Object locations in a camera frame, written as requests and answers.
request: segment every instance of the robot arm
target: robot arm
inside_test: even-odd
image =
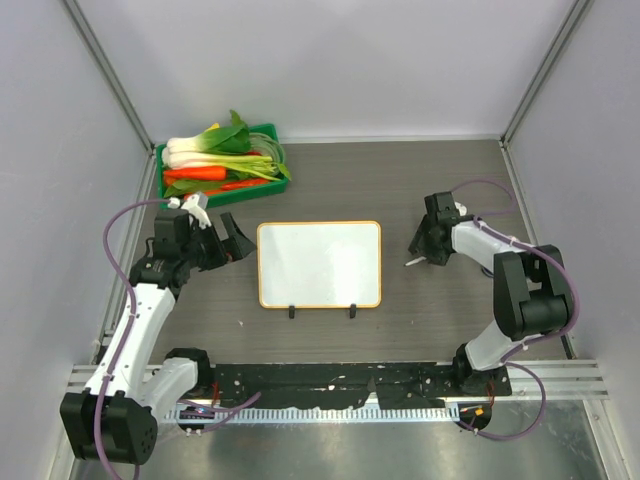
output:
[[[101,425],[105,452],[113,462],[144,464],[155,445],[158,420],[186,392],[195,387],[206,389],[213,383],[207,353],[195,348],[172,350],[162,368],[143,383],[160,329],[191,270],[222,267],[255,250],[228,213],[221,216],[228,238],[221,240],[204,209],[206,202],[203,194],[195,194],[181,206],[170,204],[180,208],[158,212],[152,248],[131,269],[138,313],[126,343],[120,346],[131,311],[130,299],[84,391],[65,395],[60,414],[77,458],[98,458],[92,422],[107,366],[114,357],[117,363],[105,394]]]
[[[461,346],[454,360],[466,376],[500,367],[517,345],[567,324],[573,300],[559,272],[535,254],[495,239],[476,225],[473,215],[461,215],[451,192],[425,197],[425,204],[427,214],[409,251],[436,265],[446,265],[451,254],[461,253],[494,274],[495,319]],[[563,264],[556,247],[535,248]]]

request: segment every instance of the purple cable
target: purple cable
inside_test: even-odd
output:
[[[540,425],[540,422],[542,422],[542,419],[544,418],[545,411],[547,409],[547,392],[544,390],[544,385],[542,384],[542,380],[540,380],[540,377],[538,377],[535,373],[533,373],[533,371],[531,371],[530,369],[528,369],[524,365],[520,365],[518,363],[513,363],[513,362],[506,362],[505,365],[507,365],[508,367],[518,368],[518,369],[522,370],[523,372],[528,373],[537,382],[538,386],[540,387],[540,395],[542,397],[540,399],[540,410],[538,411],[538,416],[533,421],[533,423],[531,425],[529,425],[526,429],[524,429],[522,432],[516,433],[515,435],[497,435],[495,433],[483,432],[482,430],[477,430],[476,431],[472,426],[473,422],[471,422],[471,425],[467,424],[467,423],[464,423],[462,421],[458,422],[460,425],[462,425],[467,430],[469,430],[471,432],[474,432],[477,435],[480,435],[481,437],[489,438],[491,440],[500,440],[500,441],[518,440],[519,438],[522,438],[525,435],[528,435],[533,430],[535,430],[538,425]]]
[[[229,423],[242,410],[244,410],[245,408],[250,407],[251,405],[256,403],[258,401],[258,399],[260,398],[260,395],[261,395],[260,392],[258,392],[256,394],[254,394],[251,398],[249,398],[249,400],[247,400],[246,402],[238,405],[237,407],[232,407],[232,408],[207,407],[205,405],[200,405],[199,403],[191,402],[189,400],[180,400],[180,403],[182,403],[184,405],[189,405],[190,407],[202,408],[203,410],[207,410],[207,411],[213,412],[213,413],[217,412],[217,413],[228,413],[229,414],[228,416],[226,416],[225,418],[220,420],[218,423],[214,423],[213,425],[205,427],[200,431],[200,433],[207,433],[207,432],[213,432],[214,430],[219,429],[224,424]],[[190,415],[193,415],[194,413],[195,413],[196,417],[211,418],[211,416],[209,414],[206,414],[206,413],[189,412]]]
[[[507,195],[509,195],[509,198],[511,199],[511,206],[509,207],[509,209],[507,210],[503,210],[503,211],[499,211],[499,212],[489,212],[489,213],[483,213],[480,216],[493,216],[493,215],[503,215],[503,214],[508,214],[508,213],[513,213],[516,210],[517,207],[517,202],[515,199],[515,196],[513,195],[511,189],[509,187],[507,187],[506,185],[495,181],[495,180],[490,180],[490,179],[476,179],[476,180],[468,180],[466,182],[463,182],[459,185],[456,185],[454,188],[451,189],[452,192],[466,186],[466,185],[470,185],[473,183],[488,183],[491,185],[495,185],[498,188],[500,188],[501,190],[503,190],[504,192],[507,193]],[[567,282],[567,285],[569,285],[569,290],[571,291],[571,297],[573,298],[573,311],[571,312],[571,316],[569,317],[569,321],[567,322],[567,324],[561,328],[560,330],[558,330],[557,332],[554,333],[550,333],[548,335],[543,335],[537,338],[534,338],[532,340],[529,340],[528,342],[523,342],[519,345],[516,345],[515,347],[513,347],[511,350],[509,350],[506,354],[504,354],[502,356],[502,358],[500,359],[500,363],[503,363],[507,366],[510,367],[514,367],[514,368],[518,368],[526,373],[528,373],[529,375],[531,375],[533,377],[533,379],[538,383],[538,385],[540,386],[540,393],[542,396],[542,400],[540,403],[540,411],[538,412],[538,416],[536,417],[535,421],[524,431],[515,434],[515,435],[496,435],[494,433],[488,433],[488,432],[481,432],[478,431],[477,434],[480,435],[481,437],[484,438],[490,438],[492,440],[517,440],[519,438],[524,437],[525,435],[527,435],[528,433],[530,433],[531,431],[533,431],[538,425],[540,425],[540,422],[542,421],[546,408],[547,408],[547,394],[546,391],[544,389],[544,385],[542,383],[542,380],[540,380],[540,377],[538,377],[533,371],[531,371],[530,369],[528,369],[527,367],[517,364],[517,363],[513,363],[513,362],[508,362],[507,360],[509,360],[509,358],[511,358],[513,355],[515,355],[516,353],[520,352],[521,350],[528,348],[529,345],[534,345],[538,342],[542,342],[544,340],[550,340],[552,338],[557,338],[560,337],[562,335],[567,334],[576,324],[576,322],[578,321],[578,316],[580,315],[580,296],[578,295],[578,288],[575,284],[575,282],[571,279],[571,277],[569,276],[569,274],[567,273],[567,271],[564,269],[564,267],[562,265],[560,265],[560,263],[558,263],[556,260],[554,260],[553,258],[551,258],[549,255],[547,255],[546,253],[541,252],[540,250],[536,249],[534,246],[532,245],[528,245],[526,243],[522,243],[519,242],[517,240],[514,240],[511,237],[508,237],[500,232],[498,232],[497,230],[494,230],[493,228],[489,227],[486,224],[482,224],[480,223],[480,218],[478,215],[475,215],[473,217],[473,224],[478,227],[480,230],[482,230],[483,232],[486,232],[487,234],[489,234],[490,236],[492,236],[493,238],[495,238],[496,240],[499,240],[501,242],[507,243],[509,245],[512,245],[516,248],[519,248],[521,250],[524,250],[526,252],[529,252],[533,255],[536,255],[538,258],[541,258],[542,260],[544,260],[545,262],[547,262],[548,264],[550,264],[553,268],[555,268],[558,273],[560,273],[560,275],[562,275],[562,278],[565,280],[565,282]],[[471,430],[474,431],[474,429],[470,426],[467,425],[464,422],[460,422],[460,424],[466,428],[467,430]]]
[[[120,277],[120,280],[122,280],[122,283],[124,283],[125,289],[127,291],[127,295],[129,296],[129,301],[131,302],[131,312],[129,313],[129,319],[127,320],[127,325],[124,329],[124,332],[122,333],[122,337],[120,338],[120,341],[116,346],[116,350],[113,354],[113,357],[111,357],[111,361],[107,366],[107,372],[105,376],[102,378],[102,385],[100,386],[100,392],[98,393],[98,399],[96,401],[95,414],[93,416],[93,438],[96,444],[96,451],[98,452],[100,463],[102,463],[102,466],[104,467],[104,469],[109,473],[109,475],[111,475],[111,478],[113,478],[114,480],[122,480],[122,479],[120,478],[118,473],[114,470],[113,465],[111,465],[111,463],[109,462],[109,459],[107,458],[107,454],[104,451],[104,444],[102,443],[102,424],[101,424],[102,407],[104,405],[104,397],[107,394],[107,388],[109,386],[111,375],[113,374],[113,371],[116,368],[118,359],[122,354],[122,350],[124,349],[124,346],[127,343],[127,338],[129,338],[129,334],[131,333],[131,329],[133,328],[133,322],[136,318],[138,303],[136,299],[136,293],[133,290],[133,286],[131,285],[131,282],[129,282],[127,275],[122,271],[122,269],[120,268],[120,265],[118,265],[118,262],[116,261],[116,259],[113,257],[113,254],[111,253],[111,248],[109,247],[109,231],[111,230],[111,227],[116,222],[116,220],[118,220],[122,215],[127,213],[129,210],[133,210],[134,208],[138,208],[144,205],[151,205],[156,203],[167,203],[167,202],[168,200],[164,200],[164,199],[151,199],[151,200],[143,200],[141,202],[136,202],[132,205],[129,205],[128,207],[125,207],[122,210],[120,210],[118,213],[116,213],[111,218],[111,220],[107,222],[107,225],[104,227],[104,232],[102,233],[102,246],[104,247],[104,252],[107,255],[107,259],[109,260],[109,263],[111,264],[113,269],[116,271],[116,274],[118,275],[118,277]],[[140,476],[140,466],[136,465],[133,479],[137,480],[139,476]]]
[[[507,214],[513,213],[513,212],[515,212],[517,210],[518,202],[516,201],[516,197],[514,196],[513,191],[509,187],[507,187],[504,183],[499,182],[497,180],[491,180],[490,178],[476,178],[474,180],[467,180],[466,182],[459,183],[458,185],[453,187],[450,191],[451,191],[451,193],[453,193],[456,190],[461,189],[462,187],[466,187],[467,185],[473,185],[474,183],[487,183],[489,185],[494,185],[494,186],[498,187],[504,193],[509,195],[509,201],[511,202],[511,204],[509,205],[509,208],[507,208],[506,210],[500,210],[500,211],[497,211],[497,212],[480,213],[480,214],[478,214],[478,216],[480,216],[480,217],[494,217],[494,216],[498,216],[498,215],[507,215]]]
[[[260,392],[254,394],[246,402],[241,403],[240,405],[235,406],[235,407],[231,407],[231,408],[208,407],[206,405],[200,405],[199,403],[192,402],[191,400],[180,400],[178,403],[181,403],[182,405],[188,405],[188,406],[194,407],[194,408],[201,408],[203,410],[207,410],[207,411],[213,412],[213,413],[231,413],[234,410],[243,410],[245,408],[250,407],[251,405],[256,403],[259,398],[260,398]]]

